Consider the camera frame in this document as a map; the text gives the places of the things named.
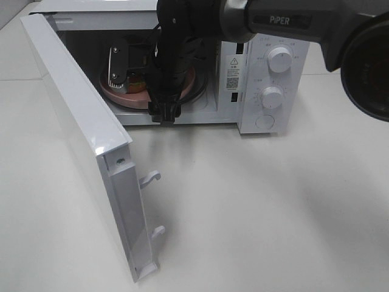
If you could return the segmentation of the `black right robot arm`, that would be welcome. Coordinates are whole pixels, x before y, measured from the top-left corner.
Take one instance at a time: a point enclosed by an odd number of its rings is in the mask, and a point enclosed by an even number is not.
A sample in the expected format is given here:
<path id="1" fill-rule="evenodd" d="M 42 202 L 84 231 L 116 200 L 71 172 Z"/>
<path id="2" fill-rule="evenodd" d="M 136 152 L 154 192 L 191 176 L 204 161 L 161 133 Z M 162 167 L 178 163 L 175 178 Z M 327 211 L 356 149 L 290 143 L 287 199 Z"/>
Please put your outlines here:
<path id="1" fill-rule="evenodd" d="M 318 43 L 353 104 L 388 120 L 387 1 L 158 1 L 156 15 L 156 45 L 118 41 L 108 66 L 113 88 L 143 75 L 155 122 L 180 116 L 185 75 L 204 38 L 246 43 L 259 33 Z"/>

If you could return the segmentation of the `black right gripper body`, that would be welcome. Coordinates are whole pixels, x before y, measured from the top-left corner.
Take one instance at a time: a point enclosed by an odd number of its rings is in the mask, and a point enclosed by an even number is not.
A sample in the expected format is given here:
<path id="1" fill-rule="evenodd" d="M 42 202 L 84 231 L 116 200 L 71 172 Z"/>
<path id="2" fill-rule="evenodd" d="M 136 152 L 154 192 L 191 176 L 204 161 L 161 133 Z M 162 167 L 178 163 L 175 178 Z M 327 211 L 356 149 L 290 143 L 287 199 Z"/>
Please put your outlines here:
<path id="1" fill-rule="evenodd" d="M 195 55 L 195 39 L 175 35 L 127 37 L 129 62 L 127 78 L 142 75 L 145 83 L 148 77 L 165 83 L 179 85 L 184 82 Z"/>

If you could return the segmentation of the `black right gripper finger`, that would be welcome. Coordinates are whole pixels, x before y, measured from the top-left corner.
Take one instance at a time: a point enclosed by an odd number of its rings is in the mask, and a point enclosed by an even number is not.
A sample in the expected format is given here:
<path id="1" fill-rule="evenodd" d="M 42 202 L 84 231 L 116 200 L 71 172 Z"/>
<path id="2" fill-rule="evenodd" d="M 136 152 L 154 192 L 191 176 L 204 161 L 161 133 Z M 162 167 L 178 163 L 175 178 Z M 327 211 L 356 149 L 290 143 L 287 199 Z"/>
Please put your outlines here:
<path id="1" fill-rule="evenodd" d="M 120 89 L 127 81 L 129 62 L 128 42 L 124 38 L 113 41 L 109 50 L 108 85 Z"/>
<path id="2" fill-rule="evenodd" d="M 174 85 L 148 77 L 146 88 L 150 97 L 148 113 L 152 122 L 175 123 L 176 118 L 181 115 L 182 83 Z"/>

